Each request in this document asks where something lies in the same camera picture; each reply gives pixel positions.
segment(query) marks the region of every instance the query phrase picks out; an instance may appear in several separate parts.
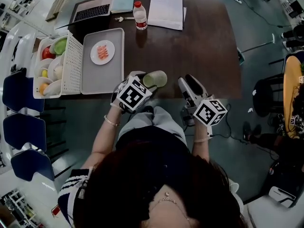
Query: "gray floor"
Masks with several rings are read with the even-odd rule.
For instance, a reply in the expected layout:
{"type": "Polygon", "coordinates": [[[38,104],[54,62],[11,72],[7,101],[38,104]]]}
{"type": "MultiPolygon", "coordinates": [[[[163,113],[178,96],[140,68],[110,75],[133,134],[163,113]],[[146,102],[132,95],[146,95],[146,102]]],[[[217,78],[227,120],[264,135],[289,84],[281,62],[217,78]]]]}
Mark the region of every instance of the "gray floor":
{"type": "MultiPolygon", "coordinates": [[[[238,48],[245,50],[272,39],[272,33],[276,36],[277,43],[245,53],[246,60],[241,67],[242,74],[242,99],[222,100],[226,105],[232,106],[228,121],[232,127],[234,137],[242,137],[242,125],[245,120],[253,126],[262,125],[264,133],[274,131],[267,125],[268,117],[261,118],[255,112],[248,113],[252,104],[252,91],[255,83],[262,78],[278,74],[282,71],[282,64],[269,66],[268,63],[281,59],[287,51],[283,48],[280,34],[289,28],[281,29],[269,26],[260,17],[255,15],[243,3],[242,5],[233,0],[220,0],[228,10],[231,24],[235,33],[238,48]]],[[[250,6],[262,14],[274,24],[288,25],[288,20],[283,14],[278,0],[265,2],[263,0],[246,0],[250,6]]],[[[70,149],[67,157],[68,162],[80,166],[89,155],[92,144],[103,116],[109,109],[109,101],[105,100],[61,100],[51,101],[51,105],[66,106],[65,136],[67,147],[70,149]]],[[[183,100],[161,100],[158,104],[166,109],[179,124],[180,109],[185,104],[183,100]]],[[[186,134],[192,134],[193,129],[188,129],[186,134]]],[[[213,133],[228,134],[225,121],[213,128],[213,133]]],[[[191,148],[192,137],[187,137],[188,146],[191,148]]],[[[260,192],[266,178],[270,164],[273,162],[268,153],[259,150],[254,145],[245,145],[233,139],[214,137],[210,141],[211,158],[220,164],[228,176],[240,184],[238,191],[242,200],[247,200],[260,192]]],[[[68,172],[57,179],[58,185],[64,181],[68,172]]]]}

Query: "white basket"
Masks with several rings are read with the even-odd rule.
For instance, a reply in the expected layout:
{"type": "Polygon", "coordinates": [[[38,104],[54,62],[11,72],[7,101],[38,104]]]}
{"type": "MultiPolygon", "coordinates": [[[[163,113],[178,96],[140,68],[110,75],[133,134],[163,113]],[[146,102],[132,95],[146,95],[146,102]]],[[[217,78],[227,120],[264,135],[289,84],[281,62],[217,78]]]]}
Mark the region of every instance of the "white basket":
{"type": "MultiPolygon", "coordinates": [[[[34,77],[33,96],[35,99],[59,98],[61,95],[80,94],[83,45],[73,37],[71,32],[67,31],[67,34],[68,37],[63,63],[63,74],[60,94],[52,96],[42,96],[39,92],[40,81],[37,80],[36,77],[34,77]]],[[[52,45],[54,41],[55,40],[50,38],[45,38],[41,41],[38,48],[36,65],[42,60],[42,51],[46,47],[52,45]]]]}

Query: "plastic water bottle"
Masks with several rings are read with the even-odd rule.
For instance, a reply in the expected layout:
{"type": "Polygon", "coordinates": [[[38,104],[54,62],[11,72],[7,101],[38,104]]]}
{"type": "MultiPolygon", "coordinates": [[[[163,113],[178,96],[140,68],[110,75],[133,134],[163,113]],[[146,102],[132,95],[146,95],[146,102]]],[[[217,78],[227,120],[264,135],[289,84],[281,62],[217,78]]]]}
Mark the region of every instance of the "plastic water bottle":
{"type": "Polygon", "coordinates": [[[134,3],[133,16],[135,18],[136,27],[139,30],[147,29],[147,13],[142,6],[142,2],[136,1],[134,3]]]}

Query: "yellow fruit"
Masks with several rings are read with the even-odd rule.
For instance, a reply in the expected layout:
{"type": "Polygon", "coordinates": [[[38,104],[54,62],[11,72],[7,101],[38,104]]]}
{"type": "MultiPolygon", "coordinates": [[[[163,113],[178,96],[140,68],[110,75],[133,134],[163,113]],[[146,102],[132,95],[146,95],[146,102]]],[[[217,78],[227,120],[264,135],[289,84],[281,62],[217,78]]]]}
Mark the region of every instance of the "yellow fruit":
{"type": "Polygon", "coordinates": [[[47,70],[42,70],[42,77],[48,77],[48,71],[47,70]]]}
{"type": "Polygon", "coordinates": [[[39,92],[40,92],[40,94],[43,95],[43,92],[44,92],[44,90],[46,89],[46,87],[48,87],[48,85],[49,85],[49,84],[47,84],[47,83],[43,83],[42,85],[40,85],[40,87],[39,87],[39,92]]]}

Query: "bottle label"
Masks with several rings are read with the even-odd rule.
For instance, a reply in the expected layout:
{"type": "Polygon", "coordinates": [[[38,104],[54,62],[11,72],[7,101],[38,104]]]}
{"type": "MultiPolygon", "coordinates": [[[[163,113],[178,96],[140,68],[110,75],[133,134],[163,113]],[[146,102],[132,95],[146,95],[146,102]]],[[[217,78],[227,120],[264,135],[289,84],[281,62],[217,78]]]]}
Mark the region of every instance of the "bottle label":
{"type": "Polygon", "coordinates": [[[143,28],[147,25],[147,21],[145,21],[144,23],[138,23],[138,22],[135,22],[135,23],[138,28],[143,28]]]}

